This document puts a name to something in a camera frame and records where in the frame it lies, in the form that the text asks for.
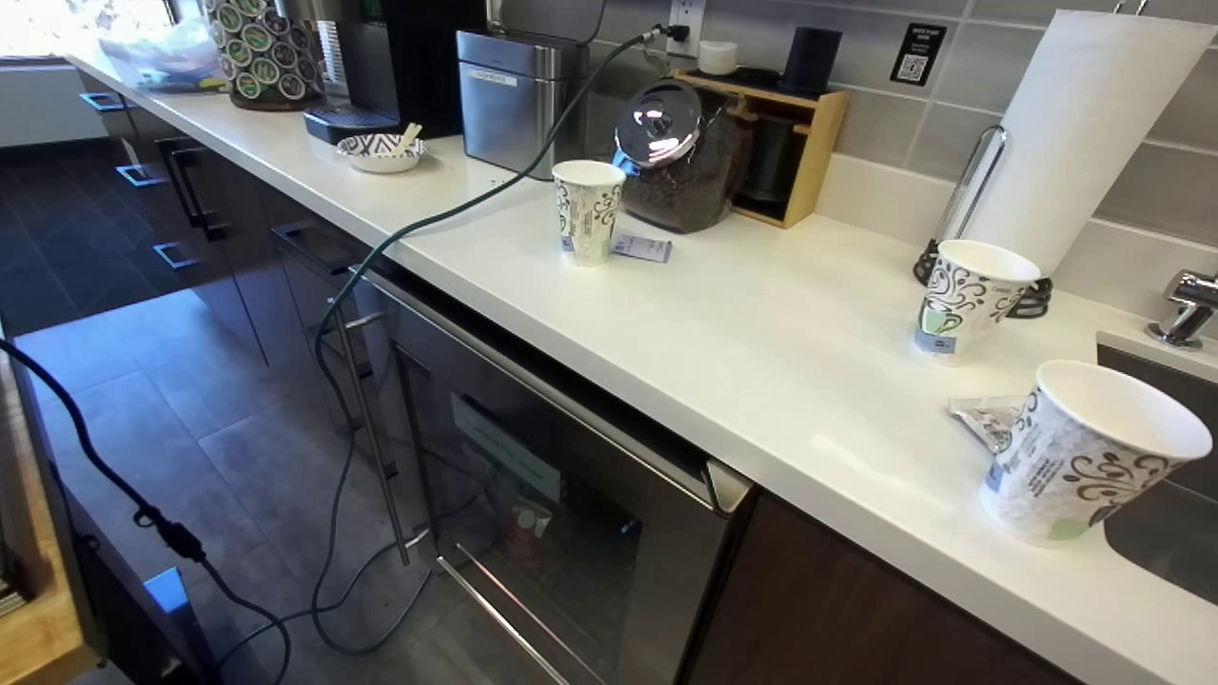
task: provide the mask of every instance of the window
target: window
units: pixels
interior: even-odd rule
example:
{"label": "window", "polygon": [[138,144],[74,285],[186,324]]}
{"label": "window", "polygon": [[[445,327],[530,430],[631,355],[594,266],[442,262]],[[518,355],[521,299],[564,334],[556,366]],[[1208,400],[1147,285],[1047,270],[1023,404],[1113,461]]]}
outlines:
{"label": "window", "polygon": [[0,62],[54,57],[91,40],[91,27],[165,27],[167,0],[0,0]]}

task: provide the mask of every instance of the white countertop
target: white countertop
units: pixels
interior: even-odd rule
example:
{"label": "white countertop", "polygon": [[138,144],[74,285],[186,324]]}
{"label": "white countertop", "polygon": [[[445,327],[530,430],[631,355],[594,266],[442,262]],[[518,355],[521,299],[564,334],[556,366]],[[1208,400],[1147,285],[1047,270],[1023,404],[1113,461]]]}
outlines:
{"label": "white countertop", "polygon": [[[113,83],[107,63],[79,63]],[[456,138],[431,142],[436,159],[413,175],[377,180],[310,138],[302,112],[131,95],[367,242],[508,180],[465,159]],[[626,229],[668,235],[631,216]],[[669,239],[668,266],[568,266],[550,187],[521,182],[387,256],[1061,668],[1218,677],[1215,606],[1118,559],[1102,532],[1009,537],[977,501],[983,446],[943,412],[956,397],[1029,393],[1045,357],[1093,357],[1097,331],[1180,357],[1142,342],[1142,319],[1057,291],[1047,319],[1013,319],[977,357],[943,362],[910,342],[920,285],[905,242],[828,216],[788,232],[730,216]]]}

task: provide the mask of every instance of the bowl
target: bowl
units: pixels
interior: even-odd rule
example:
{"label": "bowl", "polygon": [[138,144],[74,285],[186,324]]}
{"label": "bowl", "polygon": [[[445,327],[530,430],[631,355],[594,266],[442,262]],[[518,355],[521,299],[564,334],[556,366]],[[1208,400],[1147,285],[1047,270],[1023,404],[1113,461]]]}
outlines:
{"label": "bowl", "polygon": [[404,147],[404,134],[370,134],[370,138],[343,138],[341,153],[349,168],[367,175],[401,175],[428,156],[428,144],[417,138],[417,144]]}

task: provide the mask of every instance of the dark floor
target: dark floor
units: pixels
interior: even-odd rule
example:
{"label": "dark floor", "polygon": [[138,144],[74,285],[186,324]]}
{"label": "dark floor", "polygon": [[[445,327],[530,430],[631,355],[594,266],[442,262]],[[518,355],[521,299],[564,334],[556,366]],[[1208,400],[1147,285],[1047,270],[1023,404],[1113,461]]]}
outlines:
{"label": "dark floor", "polygon": [[[21,334],[21,342],[84,404],[99,452],[171,516],[195,526],[238,591],[275,611],[310,606],[348,452],[320,412],[318,383],[277,375],[233,347],[191,289]],[[261,616],[230,606],[198,568],[171,559],[154,532],[131,526],[134,504],[84,463],[64,412],[46,393],[40,404],[64,482],[131,568],[141,578],[184,568],[215,649],[261,629]],[[353,463],[333,594],[394,539],[382,488],[361,461]],[[385,555],[353,602],[327,616],[333,630],[348,643],[385,630],[413,606],[422,575],[428,561],[404,568]],[[310,620],[292,620],[292,643],[291,681],[541,681],[445,575],[431,578],[404,630],[370,658],[327,649]],[[271,681],[277,658],[277,639],[264,636],[224,668],[224,681]]]}
{"label": "dark floor", "polygon": [[112,142],[0,147],[0,319],[40,331],[178,289]]}

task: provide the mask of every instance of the sink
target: sink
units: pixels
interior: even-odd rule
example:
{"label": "sink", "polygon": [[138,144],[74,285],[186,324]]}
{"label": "sink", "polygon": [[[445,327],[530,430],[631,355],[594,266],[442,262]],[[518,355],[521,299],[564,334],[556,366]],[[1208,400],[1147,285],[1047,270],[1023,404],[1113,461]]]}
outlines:
{"label": "sink", "polygon": [[[1159,383],[1218,437],[1218,383],[1186,369],[1097,347],[1102,366]],[[1106,522],[1109,544],[1151,575],[1218,606],[1218,455],[1177,466],[1164,482]]]}

